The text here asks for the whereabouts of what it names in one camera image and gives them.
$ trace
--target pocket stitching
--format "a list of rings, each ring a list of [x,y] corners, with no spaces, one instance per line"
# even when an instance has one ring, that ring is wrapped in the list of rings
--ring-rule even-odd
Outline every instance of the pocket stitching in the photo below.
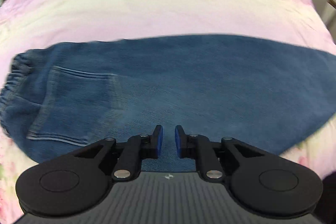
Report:
[[[83,72],[83,71],[76,71],[71,69],[62,68],[59,66],[53,66],[48,78],[48,84],[47,84],[47,90],[49,90],[48,94],[46,93],[46,97],[42,103],[41,109],[39,111],[38,116],[35,118],[33,124],[28,130],[28,135],[26,138],[31,140],[56,140],[56,141],[63,141],[72,143],[74,145],[87,145],[88,140],[86,138],[82,138],[81,140],[75,139],[75,138],[69,138],[61,135],[46,135],[46,134],[40,134],[38,133],[43,125],[45,124],[46,120],[48,119],[50,115],[50,111],[55,103],[55,97],[53,94],[55,94],[57,88],[58,88],[58,79],[60,77],[61,73],[70,74],[73,76],[83,77],[83,78],[107,78],[108,81],[108,91],[111,101],[111,109],[105,114],[103,119],[101,119],[93,128],[91,135],[99,135],[99,131],[102,131],[106,129],[110,125],[105,125],[105,121],[109,121],[113,119],[113,117],[119,116],[119,113],[117,113],[116,110],[123,110],[123,103],[122,103],[122,96],[121,96],[121,87],[120,83],[116,80],[117,75],[111,74],[111,73],[89,73],[89,72]]]

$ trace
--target blue denim jeans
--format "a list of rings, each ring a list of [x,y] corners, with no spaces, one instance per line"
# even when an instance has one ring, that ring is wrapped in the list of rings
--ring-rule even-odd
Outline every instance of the blue denim jeans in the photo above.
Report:
[[[0,119],[37,162],[161,124],[162,155],[143,168],[193,170],[193,161],[177,158],[177,124],[279,154],[335,113],[335,79],[335,56],[251,37],[65,42],[14,58]]]

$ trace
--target back pocket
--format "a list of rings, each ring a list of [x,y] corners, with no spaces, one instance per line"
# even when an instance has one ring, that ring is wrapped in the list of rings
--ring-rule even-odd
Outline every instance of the back pocket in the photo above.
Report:
[[[28,139],[86,146],[105,137],[121,115],[118,76],[54,66]]]

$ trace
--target pink bedsheet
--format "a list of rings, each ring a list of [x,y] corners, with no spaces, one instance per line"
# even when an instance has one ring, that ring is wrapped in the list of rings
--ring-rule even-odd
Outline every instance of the pink bedsheet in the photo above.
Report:
[[[311,0],[9,0],[0,8],[0,85],[14,55],[71,41],[220,33],[261,37],[336,55]],[[336,169],[336,118],[283,156],[321,177]],[[34,163],[0,136],[0,222],[20,214],[14,185]]]

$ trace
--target logo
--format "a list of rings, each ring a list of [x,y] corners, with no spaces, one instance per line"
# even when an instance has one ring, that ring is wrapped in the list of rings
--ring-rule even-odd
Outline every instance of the logo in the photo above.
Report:
[[[165,175],[164,178],[166,178],[167,180],[173,179],[174,176],[171,174]]]

